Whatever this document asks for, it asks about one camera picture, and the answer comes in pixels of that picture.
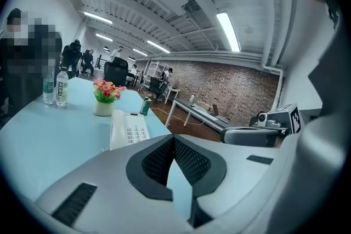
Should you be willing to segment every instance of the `flower pot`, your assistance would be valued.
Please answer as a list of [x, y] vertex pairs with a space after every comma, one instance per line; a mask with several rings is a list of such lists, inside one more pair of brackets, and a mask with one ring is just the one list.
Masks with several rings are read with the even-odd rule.
[[104, 102], [96, 101], [94, 114], [97, 116], [111, 116], [115, 108], [115, 103], [106, 104]]

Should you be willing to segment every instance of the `telephone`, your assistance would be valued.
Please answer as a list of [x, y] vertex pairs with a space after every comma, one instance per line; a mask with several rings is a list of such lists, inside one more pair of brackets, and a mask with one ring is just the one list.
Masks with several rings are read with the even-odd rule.
[[110, 150], [150, 138], [144, 115], [114, 110], [112, 113]]

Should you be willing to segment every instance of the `fluorescent light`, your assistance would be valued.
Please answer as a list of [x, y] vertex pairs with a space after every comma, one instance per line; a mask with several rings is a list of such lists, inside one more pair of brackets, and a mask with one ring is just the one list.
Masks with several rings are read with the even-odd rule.
[[236, 39], [235, 32], [234, 32], [233, 26], [230, 22], [230, 19], [228, 17], [228, 14], [227, 13], [219, 13], [219, 14], [217, 14], [217, 18], [218, 18], [220, 24], [222, 25], [222, 28], [225, 32], [225, 35], [227, 36], [231, 50], [233, 52], [240, 52], [239, 43]]
[[96, 36], [97, 36], [97, 37], [101, 37], [101, 38], [106, 39], [106, 40], [111, 41], [111, 42], [113, 41], [111, 38], [105, 37], [105, 36], [100, 35], [100, 34], [98, 34], [98, 33], [96, 34]]
[[91, 14], [91, 13], [88, 13], [88, 12], [84, 12], [84, 15], [89, 16], [89, 17], [92, 17], [92, 18], [96, 18], [96, 19], [98, 19], [98, 20], [100, 20], [100, 21], [105, 21], [105, 22], [108, 22], [109, 24], [111, 24], [111, 25], [112, 25], [112, 21], [110, 21], [110, 20], [108, 20], [108, 19], [105, 19], [105, 18], [102, 18], [102, 17], [96, 16], [96, 15]]
[[150, 40], [148, 40], [148, 41], [146, 41], [146, 42], [149, 43], [149, 44], [151, 44], [151, 45], [153, 45], [153, 46], [155, 46], [156, 48], [159, 48], [161, 51], [164, 51], [164, 52], [167, 53], [167, 54], [170, 53], [170, 51], [167, 51], [165, 48], [163, 48], [163, 47], [161, 47], [161, 46], [158, 46], [157, 44], [155, 44], [154, 42], [152, 42], [152, 41], [150, 41]]
[[144, 54], [143, 52], [140, 52], [140, 51], [138, 51], [138, 50], [136, 50], [136, 49], [133, 49], [133, 50], [136, 51], [136, 52], [138, 52], [138, 53], [140, 53], [141, 55], [148, 56], [148, 55]]

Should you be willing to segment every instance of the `wooden floor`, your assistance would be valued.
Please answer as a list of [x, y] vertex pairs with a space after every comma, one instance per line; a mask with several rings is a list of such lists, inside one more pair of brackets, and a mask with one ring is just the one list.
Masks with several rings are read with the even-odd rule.
[[[94, 75], [95, 77], [91, 77], [90, 75], [81, 75], [80, 78], [94, 81], [98, 78], [103, 78], [103, 71], [94, 70]], [[130, 90], [137, 90], [136, 87], [131, 87]], [[142, 89], [139, 94], [143, 98], [145, 97], [145, 93], [151, 93], [149, 92], [146, 88]], [[168, 118], [168, 113], [170, 112], [172, 107], [172, 103], [170, 101], [165, 104], [165, 102], [157, 102], [154, 98], [152, 98], [152, 104], [150, 106], [151, 110], [154, 112], [154, 114], [161, 120], [163, 124], [166, 123], [166, 120]], [[188, 124], [186, 127], [183, 126], [184, 121], [187, 117], [188, 113], [185, 112], [184, 110], [180, 109], [179, 107], [176, 107], [174, 110], [173, 116], [177, 116], [181, 120], [172, 117], [171, 122], [168, 126], [168, 129], [171, 131], [172, 134], [186, 134], [186, 135], [191, 135], [195, 136], [197, 138], [202, 138], [202, 139], [207, 139], [207, 140], [212, 140], [212, 141], [220, 141], [220, 135], [217, 131], [213, 130], [211, 127], [203, 124], [197, 119], [195, 119], [193, 116], [189, 118]]]

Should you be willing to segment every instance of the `light blue table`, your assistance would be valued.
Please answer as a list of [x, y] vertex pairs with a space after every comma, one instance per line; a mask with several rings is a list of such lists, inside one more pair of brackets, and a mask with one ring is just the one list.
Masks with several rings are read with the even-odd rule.
[[[111, 117], [94, 115], [93, 90], [91, 81], [73, 78], [66, 108], [45, 105], [40, 96], [0, 130], [2, 168], [15, 190], [36, 201], [51, 184], [109, 146]], [[126, 90], [115, 109], [139, 113], [142, 102], [137, 92]], [[152, 138], [171, 133], [151, 110], [145, 121]], [[175, 208], [188, 219], [191, 186], [175, 161], [167, 187]]]

